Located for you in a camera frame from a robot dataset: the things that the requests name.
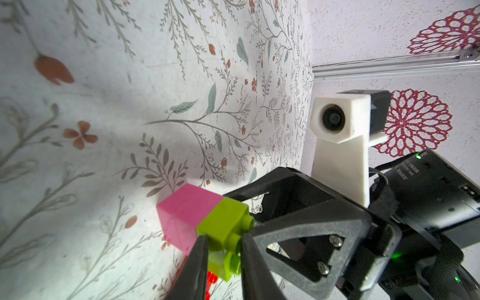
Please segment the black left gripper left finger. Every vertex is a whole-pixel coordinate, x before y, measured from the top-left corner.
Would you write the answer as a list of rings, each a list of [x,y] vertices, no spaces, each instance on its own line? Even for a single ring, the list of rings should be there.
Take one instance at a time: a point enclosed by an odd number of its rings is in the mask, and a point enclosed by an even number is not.
[[[208,277],[208,237],[197,238],[165,300],[205,300]]]

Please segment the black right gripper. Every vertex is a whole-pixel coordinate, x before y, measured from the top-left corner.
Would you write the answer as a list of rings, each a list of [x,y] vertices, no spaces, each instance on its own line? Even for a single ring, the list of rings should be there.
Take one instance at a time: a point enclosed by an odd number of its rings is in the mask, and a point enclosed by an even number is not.
[[[385,182],[370,210],[402,237],[374,283],[392,300],[477,300],[480,285],[462,265],[480,241],[480,188],[432,149],[377,167]],[[306,208],[251,230],[268,270],[307,294],[330,294],[371,216],[362,209]]]

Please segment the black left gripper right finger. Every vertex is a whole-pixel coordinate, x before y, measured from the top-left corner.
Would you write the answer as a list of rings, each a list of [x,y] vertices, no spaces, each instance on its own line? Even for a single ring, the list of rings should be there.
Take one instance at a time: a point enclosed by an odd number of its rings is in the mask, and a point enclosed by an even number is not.
[[[241,281],[244,300],[285,300],[250,234],[241,239]]]

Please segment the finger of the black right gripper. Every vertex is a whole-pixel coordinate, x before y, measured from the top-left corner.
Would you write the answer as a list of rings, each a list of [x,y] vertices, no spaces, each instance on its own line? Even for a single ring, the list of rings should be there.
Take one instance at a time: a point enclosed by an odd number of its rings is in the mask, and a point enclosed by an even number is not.
[[[333,200],[338,193],[291,167],[277,167],[246,186],[225,194],[240,202],[262,196],[262,211],[252,216],[258,223]]]

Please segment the red lego brick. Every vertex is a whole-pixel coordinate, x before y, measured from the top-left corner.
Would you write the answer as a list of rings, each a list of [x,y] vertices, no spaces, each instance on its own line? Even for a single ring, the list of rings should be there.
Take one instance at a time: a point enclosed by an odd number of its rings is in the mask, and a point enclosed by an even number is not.
[[[167,300],[210,300],[210,288],[218,281],[212,272],[193,268],[186,256],[168,289]]]

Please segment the green lego brick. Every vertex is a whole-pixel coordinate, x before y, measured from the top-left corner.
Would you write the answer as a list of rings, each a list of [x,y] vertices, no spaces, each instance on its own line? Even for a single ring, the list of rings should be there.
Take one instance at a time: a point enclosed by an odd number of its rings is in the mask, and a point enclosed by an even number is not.
[[[242,235],[255,227],[249,206],[225,197],[196,228],[208,238],[208,271],[223,281],[241,274]]]

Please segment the pink lego brick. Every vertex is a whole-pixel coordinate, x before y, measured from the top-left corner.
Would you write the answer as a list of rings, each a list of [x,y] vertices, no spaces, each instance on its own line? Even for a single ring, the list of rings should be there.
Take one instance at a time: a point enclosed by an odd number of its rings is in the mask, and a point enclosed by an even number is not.
[[[157,204],[166,241],[188,256],[198,237],[196,228],[223,198],[220,194],[185,184]]]

